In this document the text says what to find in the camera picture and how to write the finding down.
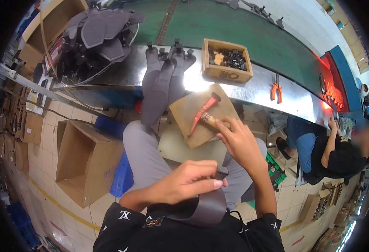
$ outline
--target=green conveyor belt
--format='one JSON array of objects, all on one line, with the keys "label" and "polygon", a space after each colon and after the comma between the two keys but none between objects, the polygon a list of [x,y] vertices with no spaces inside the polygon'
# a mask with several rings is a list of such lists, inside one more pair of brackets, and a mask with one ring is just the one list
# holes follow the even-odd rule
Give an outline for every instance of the green conveyor belt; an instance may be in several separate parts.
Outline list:
[{"label": "green conveyor belt", "polygon": [[[170,0],[145,0],[124,6],[147,15],[140,25],[136,44],[155,41],[170,3]],[[252,62],[298,82],[318,97],[321,97],[319,73],[331,76],[320,59],[288,32],[250,11],[234,10],[214,0],[192,0],[187,4],[178,1],[163,45],[172,45],[175,38],[193,48],[201,48],[204,38],[241,44],[247,47]]]}]

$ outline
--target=yellow floor line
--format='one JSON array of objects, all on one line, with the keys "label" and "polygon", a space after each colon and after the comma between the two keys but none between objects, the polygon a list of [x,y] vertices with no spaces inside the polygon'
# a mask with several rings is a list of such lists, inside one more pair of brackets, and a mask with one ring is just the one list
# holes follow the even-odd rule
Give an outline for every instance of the yellow floor line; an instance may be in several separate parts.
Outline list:
[{"label": "yellow floor line", "polygon": [[280,233],[282,233],[282,232],[284,232],[284,231],[286,231],[286,230],[288,230],[288,229],[290,229],[290,228],[293,228],[294,226],[299,225],[299,224],[301,224],[301,223],[302,223],[302,221],[301,221],[301,220],[297,220],[296,222],[292,223],[291,225],[288,225],[288,226],[286,226],[286,227],[281,228],[281,229],[279,230],[279,232],[280,232]]},{"label": "yellow floor line", "polygon": [[[53,202],[58,208],[60,208],[62,211],[64,211],[66,214],[70,215],[72,218],[76,219],[77,221],[81,222],[82,224],[90,227],[90,228],[93,228],[97,231],[101,231],[101,227],[97,226],[97,225],[94,225],[92,223],[90,223],[89,221],[87,220],[84,220],[83,218],[75,215],[73,212],[71,212],[69,209],[66,209],[65,207],[63,207],[62,205],[60,205],[57,200],[55,200],[53,197],[51,197],[48,193],[46,193],[45,190],[43,190],[30,176],[28,176],[30,182],[44,195],[46,196],[51,202]],[[290,229],[290,228],[293,228],[294,226],[298,225],[298,224],[301,224],[302,221],[301,220],[298,220],[286,227],[283,227],[279,230],[280,233]]]},{"label": "yellow floor line", "polygon": [[87,220],[84,220],[83,218],[75,215],[73,212],[71,212],[69,209],[66,209],[65,207],[63,207],[62,205],[60,205],[57,200],[53,199],[53,197],[51,197],[48,193],[45,192],[45,190],[43,190],[30,176],[28,176],[30,182],[44,195],[46,196],[51,202],[53,202],[58,208],[60,208],[62,211],[64,211],[66,214],[70,215],[72,218],[76,219],[77,221],[81,222],[82,224],[93,228],[97,231],[101,231],[101,227],[98,227],[97,225],[94,225],[92,223],[90,223]]}]

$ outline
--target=hammer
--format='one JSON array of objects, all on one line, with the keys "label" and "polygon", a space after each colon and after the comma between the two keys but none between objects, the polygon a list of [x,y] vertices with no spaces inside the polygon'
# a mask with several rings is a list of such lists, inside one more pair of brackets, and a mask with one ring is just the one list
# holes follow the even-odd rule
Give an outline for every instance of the hammer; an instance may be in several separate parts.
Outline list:
[{"label": "hammer", "polygon": [[219,95],[217,95],[216,93],[212,92],[211,97],[202,106],[202,108],[200,108],[200,110],[197,112],[196,116],[194,117],[194,121],[193,121],[193,125],[191,127],[190,134],[188,134],[187,137],[191,136],[191,134],[193,133],[193,131],[196,128],[196,125],[197,125],[198,121],[200,121],[200,119],[203,120],[204,122],[206,122],[207,124],[209,124],[210,126],[212,126],[212,127],[219,130],[219,128],[217,127],[217,125],[215,123],[216,118],[214,118],[212,115],[210,115],[207,112],[207,110],[209,108],[215,106],[220,101],[221,101],[221,97]]}]

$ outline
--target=black shirt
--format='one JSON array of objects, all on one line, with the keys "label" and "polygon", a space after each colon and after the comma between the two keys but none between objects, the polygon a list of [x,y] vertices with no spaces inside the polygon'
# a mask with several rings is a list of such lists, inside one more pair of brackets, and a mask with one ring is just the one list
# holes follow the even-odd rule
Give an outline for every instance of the black shirt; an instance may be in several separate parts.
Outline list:
[{"label": "black shirt", "polygon": [[330,152],[327,169],[324,168],[321,164],[321,158],[328,139],[329,137],[326,135],[316,139],[310,159],[314,174],[339,179],[350,178],[362,171],[366,165],[366,158],[360,155],[359,149],[352,145],[350,139],[339,135],[335,137],[335,149]]},{"label": "black shirt", "polygon": [[[93,251],[249,251],[241,229],[243,223],[228,213],[217,228],[177,222],[159,211],[148,212],[146,216],[113,203],[106,212]],[[281,220],[273,214],[248,222],[245,230],[253,251],[284,251],[280,227]]]}]

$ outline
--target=shirt logo patch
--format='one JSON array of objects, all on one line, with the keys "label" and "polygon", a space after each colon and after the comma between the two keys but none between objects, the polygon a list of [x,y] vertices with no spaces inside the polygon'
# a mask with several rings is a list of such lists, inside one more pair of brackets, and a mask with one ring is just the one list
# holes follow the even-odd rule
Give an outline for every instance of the shirt logo patch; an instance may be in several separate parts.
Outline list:
[{"label": "shirt logo patch", "polygon": [[123,213],[121,216],[120,216],[120,218],[119,219],[126,219],[126,220],[130,220],[129,218],[128,218],[128,214],[131,214],[130,212],[127,212],[127,211],[123,211],[123,210],[121,210],[120,211],[120,213]]},{"label": "shirt logo patch", "polygon": [[145,228],[145,227],[157,227],[157,226],[160,226],[162,225],[162,221],[163,221],[163,218],[165,218],[165,216],[162,216],[162,217],[158,217],[156,219],[146,219],[145,220],[145,223],[144,225],[142,226],[142,228]]}]

